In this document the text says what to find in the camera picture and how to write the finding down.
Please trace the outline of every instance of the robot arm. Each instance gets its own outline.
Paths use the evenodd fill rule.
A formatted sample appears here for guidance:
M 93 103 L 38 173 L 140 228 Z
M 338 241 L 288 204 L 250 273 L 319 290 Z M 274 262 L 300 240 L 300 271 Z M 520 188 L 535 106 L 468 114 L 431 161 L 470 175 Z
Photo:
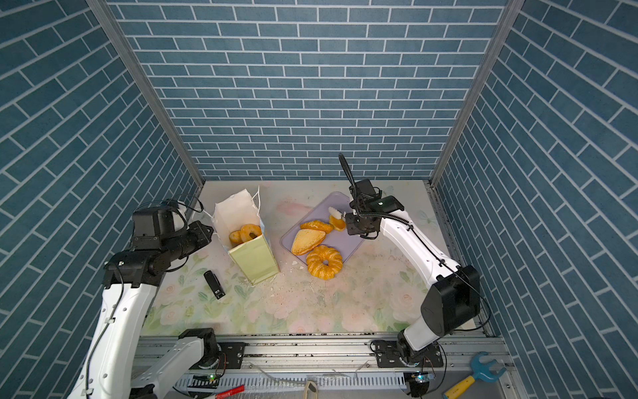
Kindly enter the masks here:
M 418 363 L 428 345 L 479 314 L 479 274 L 474 267 L 462 267 L 437 248 L 396 198 L 382 197 L 381 190 L 375 190 L 368 179 L 355 182 L 342 154 L 339 161 L 350 181 L 353 199 L 353 212 L 345 215 L 348 234 L 366 239 L 376 239 L 379 233 L 388 237 L 428 287 L 421 304 L 422 317 L 399 333 L 397 343 L 405 363 Z
M 212 329 L 186 330 L 173 350 L 131 381 L 142 324 L 162 278 L 172 261 L 208 245 L 212 235 L 200 222 L 186 226 L 174 201 L 135 211 L 133 224 L 130 248 L 105 264 L 98 324 L 69 398 L 161 399 L 195 363 L 219 358 Z

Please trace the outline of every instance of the floral tablecloth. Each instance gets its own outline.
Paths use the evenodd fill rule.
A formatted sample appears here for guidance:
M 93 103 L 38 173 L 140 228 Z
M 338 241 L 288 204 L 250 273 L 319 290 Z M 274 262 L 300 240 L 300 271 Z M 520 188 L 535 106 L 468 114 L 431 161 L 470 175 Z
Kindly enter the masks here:
M 445 249 L 421 181 L 374 182 L 395 195 L 417 225 Z M 214 203 L 257 182 L 208 182 L 201 199 Z M 260 182 L 261 215 L 280 273 L 251 286 L 216 237 L 165 277 L 145 321 L 143 335 L 179 335 L 187 328 L 213 327 L 217 334 L 343 333 L 399 331 L 418 317 L 427 293 L 416 270 L 394 244 L 380 237 L 365 241 L 333 280 L 312 277 L 287 252 L 280 237 L 342 182 Z M 204 223 L 208 220 L 197 215 Z M 203 278 L 212 270 L 226 296 L 217 300 Z

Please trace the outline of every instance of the white paper bag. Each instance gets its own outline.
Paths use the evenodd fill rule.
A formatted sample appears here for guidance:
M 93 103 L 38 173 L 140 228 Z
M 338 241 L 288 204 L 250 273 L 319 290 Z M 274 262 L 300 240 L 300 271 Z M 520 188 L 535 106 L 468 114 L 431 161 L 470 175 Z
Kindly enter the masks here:
M 259 189 L 257 189 L 255 197 L 258 198 L 259 207 L 255 206 L 253 202 L 254 196 L 251 196 L 248 190 L 244 189 L 219 204 L 215 204 L 215 212 L 212 215 L 212 222 L 216 234 L 219 236 L 219 242 L 252 284 L 262 282 L 279 272 L 279 267 L 272 256 L 272 250 L 267 240 L 266 229 L 259 217 L 261 207 Z M 249 223 L 260 226 L 262 235 L 233 248 L 228 237 L 229 234 Z

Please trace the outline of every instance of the glazed donut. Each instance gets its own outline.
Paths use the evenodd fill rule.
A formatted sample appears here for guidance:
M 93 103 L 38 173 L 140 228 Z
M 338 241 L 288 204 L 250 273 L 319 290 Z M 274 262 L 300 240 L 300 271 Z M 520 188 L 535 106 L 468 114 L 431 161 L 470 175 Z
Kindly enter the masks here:
M 262 229 L 258 225 L 247 224 L 243 225 L 239 230 L 241 241 L 247 243 L 248 241 L 257 238 L 262 235 Z
M 232 233 L 230 233 L 228 235 L 228 238 L 230 238 L 230 243 L 233 246 L 237 246 L 243 243 L 243 241 L 241 241 L 241 234 L 239 233 L 239 230 L 233 231 Z
M 323 280 L 330 280 L 341 271 L 343 258 L 341 258 L 341 254 L 336 249 L 320 245 L 308 254 L 306 263 L 311 275 Z

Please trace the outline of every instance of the bread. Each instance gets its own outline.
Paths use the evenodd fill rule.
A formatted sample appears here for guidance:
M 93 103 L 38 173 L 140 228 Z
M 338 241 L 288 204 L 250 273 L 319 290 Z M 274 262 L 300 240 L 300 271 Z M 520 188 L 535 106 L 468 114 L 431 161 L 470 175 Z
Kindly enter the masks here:
M 232 246 L 237 246 L 243 243 L 243 241 L 241 241 L 241 234 L 239 230 L 230 233 L 228 235 L 228 238 L 230 239 L 230 243 L 232 244 Z
M 262 228 L 258 225 L 249 223 L 247 225 L 243 225 L 241 229 L 239 229 L 239 235 L 241 236 L 241 241 L 247 243 L 248 241 L 261 236 Z
M 328 234 L 334 229 L 332 225 L 329 225 L 328 223 L 323 223 L 321 220 L 313 220 L 312 222 L 306 222 L 299 227 L 301 227 L 302 229 L 313 229 L 313 230 L 325 231 L 326 234 Z
M 293 255 L 303 255 L 321 244 L 325 238 L 325 231 L 301 229 L 295 236 L 290 250 Z
M 308 254 L 306 263 L 311 275 L 323 280 L 330 280 L 341 271 L 343 258 L 336 249 L 320 245 Z
M 330 215 L 330 225 L 337 231 L 344 231 L 346 229 L 346 222 L 343 219 L 337 219 Z

